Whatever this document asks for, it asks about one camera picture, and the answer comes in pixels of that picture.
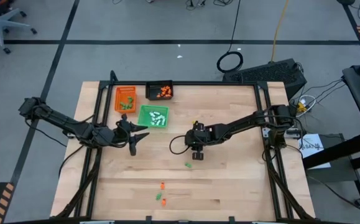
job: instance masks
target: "gray floor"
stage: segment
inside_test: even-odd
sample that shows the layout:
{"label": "gray floor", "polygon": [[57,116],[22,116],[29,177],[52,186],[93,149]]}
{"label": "gray floor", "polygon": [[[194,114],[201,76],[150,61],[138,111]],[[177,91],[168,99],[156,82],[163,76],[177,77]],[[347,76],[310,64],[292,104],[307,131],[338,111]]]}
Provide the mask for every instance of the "gray floor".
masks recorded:
{"label": "gray floor", "polygon": [[[242,1],[235,39],[272,40],[285,0]],[[230,39],[236,3],[185,10],[185,0],[80,0],[68,39]],[[7,39],[59,40],[73,0],[17,0],[15,6],[38,30],[11,30]],[[336,1],[290,0],[279,32],[280,40],[357,40],[348,18]],[[9,181],[24,143],[27,127],[17,109],[23,98],[39,96],[57,45],[8,45],[0,49],[0,181]],[[58,64],[47,102],[62,113],[74,115],[81,83],[108,79],[115,70],[120,80],[221,80],[217,59],[228,45],[66,45]],[[234,45],[244,56],[243,68],[267,63],[271,45]],[[275,60],[294,58],[302,63],[307,87],[324,85],[341,76],[341,70],[360,64],[360,46],[279,45]],[[233,65],[231,58],[224,67]],[[317,95],[320,91],[311,91]],[[302,119],[309,131],[360,133],[360,114],[347,90],[342,88],[317,105]],[[40,129],[64,141],[61,132],[40,122]],[[36,133],[6,222],[48,218],[58,181],[64,148]],[[350,200],[358,197],[353,183],[330,184]],[[343,203],[325,187],[310,182],[317,217],[337,222],[360,223],[360,211]]]}

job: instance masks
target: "orange bin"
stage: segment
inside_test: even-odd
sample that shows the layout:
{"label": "orange bin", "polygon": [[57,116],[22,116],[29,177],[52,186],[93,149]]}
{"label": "orange bin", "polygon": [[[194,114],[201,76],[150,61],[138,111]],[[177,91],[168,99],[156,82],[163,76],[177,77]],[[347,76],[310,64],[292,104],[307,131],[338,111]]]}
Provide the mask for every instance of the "orange bin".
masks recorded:
{"label": "orange bin", "polygon": [[[128,96],[132,97],[132,108],[128,110],[122,110],[120,102],[128,103]],[[116,87],[115,94],[115,110],[119,113],[134,113],[136,112],[136,87],[135,86],[118,86]]]}

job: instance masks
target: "wooden tabletop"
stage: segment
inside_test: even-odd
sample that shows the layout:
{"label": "wooden tabletop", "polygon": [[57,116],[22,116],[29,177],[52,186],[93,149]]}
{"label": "wooden tabletop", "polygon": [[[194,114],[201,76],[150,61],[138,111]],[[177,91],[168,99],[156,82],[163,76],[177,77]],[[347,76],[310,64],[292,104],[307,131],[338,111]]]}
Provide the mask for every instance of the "wooden tabletop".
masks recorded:
{"label": "wooden tabletop", "polygon": [[[236,134],[223,144],[205,147],[204,161],[193,161],[191,150],[176,156],[168,149],[172,138],[192,128],[192,121],[206,125],[229,123],[253,113],[257,109],[253,87],[174,86],[174,89],[171,100],[149,101],[145,99],[145,87],[137,86],[137,110],[128,114],[129,121],[137,124],[141,105],[168,106],[167,128],[141,131],[150,135],[137,144],[136,156],[130,156],[127,146],[103,149],[92,218],[145,220],[151,215],[153,220],[226,221],[235,216],[237,221],[274,221],[267,167],[261,158],[260,128]],[[97,92],[98,82],[83,83],[75,119],[83,120],[93,114]],[[269,94],[273,105],[287,104],[283,83],[269,83]],[[264,95],[261,98],[265,105]],[[121,116],[113,105],[114,97],[108,116],[110,128],[116,127]],[[297,147],[296,140],[287,140],[287,144]],[[69,140],[65,157],[78,147],[77,140]],[[183,139],[173,143],[173,150],[184,150]],[[61,212],[78,190],[85,152],[82,149],[63,167],[51,215]],[[289,190],[315,216],[299,152],[283,149],[282,158]],[[161,181],[165,182],[163,191]],[[167,200],[164,207],[155,199],[159,192]],[[285,217],[279,188],[278,193]]]}

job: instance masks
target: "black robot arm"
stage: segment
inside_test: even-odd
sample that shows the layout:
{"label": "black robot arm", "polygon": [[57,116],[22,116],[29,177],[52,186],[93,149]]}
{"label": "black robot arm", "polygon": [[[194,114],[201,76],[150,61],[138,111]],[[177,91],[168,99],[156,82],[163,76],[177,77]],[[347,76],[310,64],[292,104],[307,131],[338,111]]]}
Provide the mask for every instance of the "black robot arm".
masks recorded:
{"label": "black robot arm", "polygon": [[131,132],[141,131],[148,127],[137,126],[127,121],[127,116],[122,115],[122,119],[116,122],[117,128],[109,129],[107,126],[91,124],[86,121],[77,121],[64,114],[51,109],[40,98],[26,98],[25,102],[19,108],[19,114],[25,119],[42,119],[48,123],[57,126],[65,134],[73,134],[79,140],[80,144],[90,147],[124,147],[127,143],[130,145],[130,154],[136,155],[136,144],[149,133],[135,134]]}
{"label": "black robot arm", "polygon": [[[266,119],[269,116],[275,118],[275,123],[270,123]],[[268,132],[270,144],[282,148],[286,145],[284,134],[292,126],[293,119],[290,116],[288,106],[275,105],[264,111],[255,111],[253,114],[229,124],[205,126],[203,123],[196,121],[193,128],[187,131],[185,135],[185,145],[196,151],[192,153],[192,159],[203,160],[203,146],[221,144],[230,139],[233,134],[255,127],[263,127],[270,129]]]}

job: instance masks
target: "white paper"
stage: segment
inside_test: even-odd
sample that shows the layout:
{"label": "white paper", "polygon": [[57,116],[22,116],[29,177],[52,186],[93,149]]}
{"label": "white paper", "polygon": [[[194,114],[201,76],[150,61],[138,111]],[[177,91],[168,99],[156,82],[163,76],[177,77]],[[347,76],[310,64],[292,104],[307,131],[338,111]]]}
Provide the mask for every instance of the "white paper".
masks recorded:
{"label": "white paper", "polygon": [[[303,140],[304,140],[303,148],[301,148],[301,152],[304,158],[324,150],[321,139],[319,138],[319,134],[306,134],[303,136]],[[302,146],[302,140],[299,139],[298,147],[301,146]],[[325,164],[312,167],[310,169],[322,169],[322,168],[330,168],[330,163],[327,162]]]}

